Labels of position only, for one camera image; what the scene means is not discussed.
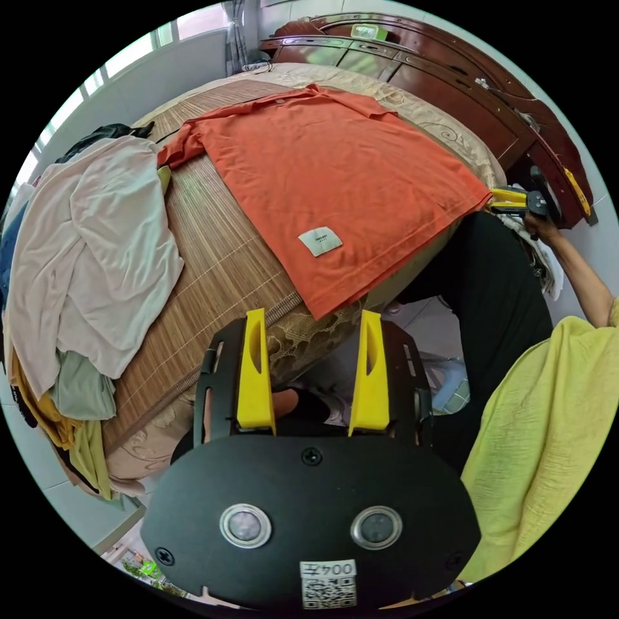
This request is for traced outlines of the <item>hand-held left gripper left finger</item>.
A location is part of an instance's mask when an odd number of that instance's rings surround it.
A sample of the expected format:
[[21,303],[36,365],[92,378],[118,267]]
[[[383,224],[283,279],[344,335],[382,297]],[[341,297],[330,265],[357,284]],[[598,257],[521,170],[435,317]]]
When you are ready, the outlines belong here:
[[247,312],[241,348],[237,424],[242,431],[275,431],[270,367],[266,340],[266,311]]

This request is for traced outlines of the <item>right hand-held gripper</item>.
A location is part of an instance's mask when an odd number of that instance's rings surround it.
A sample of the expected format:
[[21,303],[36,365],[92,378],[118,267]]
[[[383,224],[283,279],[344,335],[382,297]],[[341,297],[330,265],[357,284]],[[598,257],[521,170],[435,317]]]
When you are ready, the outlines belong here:
[[512,187],[492,188],[493,202],[489,205],[491,212],[524,217],[529,210],[535,217],[549,219],[559,227],[562,223],[562,210],[553,197],[544,174],[538,166],[531,166],[529,175],[535,188],[528,193]]

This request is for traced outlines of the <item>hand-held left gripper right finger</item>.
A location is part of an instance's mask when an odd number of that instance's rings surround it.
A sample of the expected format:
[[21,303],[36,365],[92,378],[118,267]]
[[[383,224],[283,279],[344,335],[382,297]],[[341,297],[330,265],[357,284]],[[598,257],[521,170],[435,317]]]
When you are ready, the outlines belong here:
[[390,423],[388,373],[379,313],[362,312],[348,435],[383,433]]

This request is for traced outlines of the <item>person's left hand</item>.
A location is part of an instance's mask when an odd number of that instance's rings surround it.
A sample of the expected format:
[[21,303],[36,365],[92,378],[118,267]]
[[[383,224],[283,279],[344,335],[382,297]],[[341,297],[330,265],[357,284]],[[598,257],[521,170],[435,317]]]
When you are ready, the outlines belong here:
[[289,415],[299,404],[299,394],[293,388],[275,391],[271,394],[275,420]]

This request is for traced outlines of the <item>person's right hand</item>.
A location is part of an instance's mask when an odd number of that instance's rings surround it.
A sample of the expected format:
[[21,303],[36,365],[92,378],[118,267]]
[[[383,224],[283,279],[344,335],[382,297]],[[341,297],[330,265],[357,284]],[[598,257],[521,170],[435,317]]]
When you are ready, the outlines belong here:
[[540,240],[549,247],[562,237],[560,230],[551,219],[527,213],[523,218],[523,224],[532,239]]

